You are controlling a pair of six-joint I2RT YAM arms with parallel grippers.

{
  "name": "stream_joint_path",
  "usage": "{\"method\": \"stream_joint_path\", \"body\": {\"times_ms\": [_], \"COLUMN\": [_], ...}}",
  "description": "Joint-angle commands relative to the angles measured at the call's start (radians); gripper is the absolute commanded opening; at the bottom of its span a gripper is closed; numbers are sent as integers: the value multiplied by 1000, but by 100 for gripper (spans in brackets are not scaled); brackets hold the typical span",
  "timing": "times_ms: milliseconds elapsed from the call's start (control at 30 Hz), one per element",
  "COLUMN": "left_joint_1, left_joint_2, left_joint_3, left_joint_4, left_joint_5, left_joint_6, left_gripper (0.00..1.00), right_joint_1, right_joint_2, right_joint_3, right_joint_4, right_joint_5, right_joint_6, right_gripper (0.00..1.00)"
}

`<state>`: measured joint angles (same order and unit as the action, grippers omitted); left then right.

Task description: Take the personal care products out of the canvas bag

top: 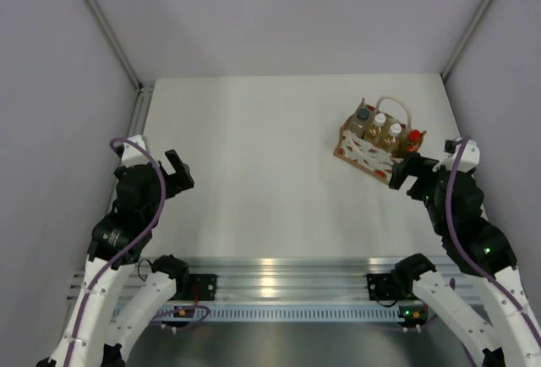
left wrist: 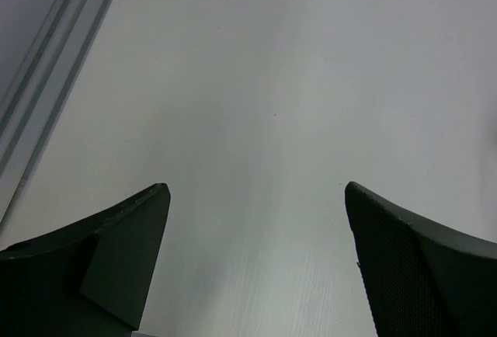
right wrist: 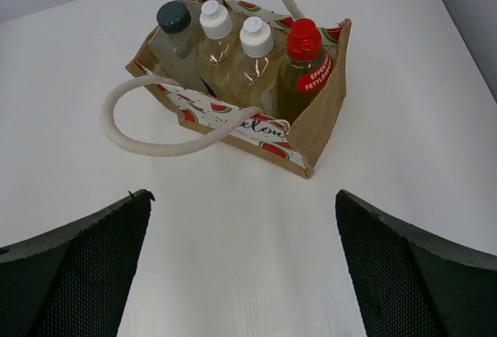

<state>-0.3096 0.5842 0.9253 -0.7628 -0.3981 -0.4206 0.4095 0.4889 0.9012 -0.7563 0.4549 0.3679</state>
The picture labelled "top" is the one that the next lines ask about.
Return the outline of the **yellow bottle red cap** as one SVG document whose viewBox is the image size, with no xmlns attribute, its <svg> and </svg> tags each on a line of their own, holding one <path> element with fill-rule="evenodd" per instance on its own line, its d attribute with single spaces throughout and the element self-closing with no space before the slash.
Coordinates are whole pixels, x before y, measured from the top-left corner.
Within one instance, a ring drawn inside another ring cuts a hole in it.
<svg viewBox="0 0 541 367">
<path fill-rule="evenodd" d="M 424 134 L 417 130 L 411 130 L 399 143 L 396 155 L 400 158 L 405 158 L 412 152 L 416 152 L 419 149 L 423 141 Z"/>
</svg>

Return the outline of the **burlap watermelon canvas bag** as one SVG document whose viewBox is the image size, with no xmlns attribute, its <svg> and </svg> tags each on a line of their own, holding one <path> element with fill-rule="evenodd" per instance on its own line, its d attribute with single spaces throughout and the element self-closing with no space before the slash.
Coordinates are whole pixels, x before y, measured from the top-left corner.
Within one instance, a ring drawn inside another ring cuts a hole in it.
<svg viewBox="0 0 541 367">
<path fill-rule="evenodd" d="M 398 105 L 405 113 L 405 119 L 402 121 L 394 118 L 392 115 L 382 110 L 381 104 L 384 101 L 391 101 Z M 385 125 L 374 145 L 365 141 L 363 138 L 359 139 L 348 129 L 350 118 L 360 107 L 367 107 L 373 112 L 371 123 L 377 113 L 384 113 L 386 115 Z M 374 105 L 370 105 L 366 101 L 361 101 L 355 112 L 349 118 L 347 118 L 345 123 L 340 127 L 338 142 L 333 154 L 346 163 L 364 171 L 374 178 L 379 179 L 379 181 L 383 182 L 384 184 L 388 184 L 391 179 L 393 165 L 402 162 L 407 157 L 400 158 L 396 155 L 396 153 L 400 141 L 411 130 L 415 129 L 413 127 L 413 116 L 405 103 L 391 96 L 380 97 Z M 402 132 L 396 141 L 393 151 L 385 152 L 378 147 L 378 142 L 393 123 L 399 123 L 402 126 Z M 424 134 L 424 136 L 419 149 L 423 145 L 424 137 L 426 135 L 424 131 L 421 132 Z"/>
</svg>

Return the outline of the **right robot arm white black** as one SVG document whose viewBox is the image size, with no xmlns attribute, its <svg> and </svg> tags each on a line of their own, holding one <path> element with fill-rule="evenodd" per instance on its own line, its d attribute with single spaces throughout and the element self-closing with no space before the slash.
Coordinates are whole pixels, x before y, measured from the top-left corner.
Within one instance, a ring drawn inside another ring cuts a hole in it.
<svg viewBox="0 0 541 367">
<path fill-rule="evenodd" d="M 392 169 L 391 189 L 415 178 L 407 195 L 422 202 L 442 246 L 478 293 L 480 316 L 422 254 L 391 271 L 395 290 L 416 297 L 445 323 L 476 366 L 538 366 L 540 324 L 522 287 L 518 263 L 506 236 L 482 216 L 484 194 L 473 170 L 459 170 L 418 153 Z"/>
</svg>

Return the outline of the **clear jar grey lid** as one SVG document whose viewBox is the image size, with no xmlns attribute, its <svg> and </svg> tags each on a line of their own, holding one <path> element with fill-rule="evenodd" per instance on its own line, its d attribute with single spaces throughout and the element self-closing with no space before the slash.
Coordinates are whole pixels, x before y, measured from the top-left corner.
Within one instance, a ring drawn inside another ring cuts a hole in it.
<svg viewBox="0 0 541 367">
<path fill-rule="evenodd" d="M 363 138 L 364 132 L 370 125 L 372 113 L 367 107 L 360 107 L 350 118 L 348 129 L 359 139 Z"/>
</svg>

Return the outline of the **amber bottle white cap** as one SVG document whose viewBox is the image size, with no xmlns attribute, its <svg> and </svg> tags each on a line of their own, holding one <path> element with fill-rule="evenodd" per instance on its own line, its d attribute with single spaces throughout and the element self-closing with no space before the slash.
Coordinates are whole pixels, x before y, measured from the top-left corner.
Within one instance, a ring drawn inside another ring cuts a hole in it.
<svg viewBox="0 0 541 367">
<path fill-rule="evenodd" d="M 402 126 L 399 123 L 393 123 L 388 131 L 380 138 L 378 147 L 385 152 L 392 152 L 402 132 Z"/>
<path fill-rule="evenodd" d="M 386 115 L 384 113 L 377 113 L 374 116 L 372 123 L 368 126 L 364 132 L 363 139 L 372 145 L 375 144 L 376 139 L 380 136 L 380 133 L 385 125 Z"/>
</svg>

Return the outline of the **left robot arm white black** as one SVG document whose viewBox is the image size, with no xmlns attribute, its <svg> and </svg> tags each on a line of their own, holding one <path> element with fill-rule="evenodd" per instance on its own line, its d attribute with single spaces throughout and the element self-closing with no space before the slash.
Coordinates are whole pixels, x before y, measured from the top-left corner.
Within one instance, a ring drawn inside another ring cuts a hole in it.
<svg viewBox="0 0 541 367">
<path fill-rule="evenodd" d="M 40 366 L 124 366 L 140 335 L 170 299 L 189 293 L 188 264 L 172 255 L 156 260 L 143 286 L 118 315 L 123 286 L 139 263 L 167 199 L 194 187 L 189 166 L 174 150 L 160 162 L 117 168 L 112 210 L 94 227 L 73 313 L 52 355 Z"/>
</svg>

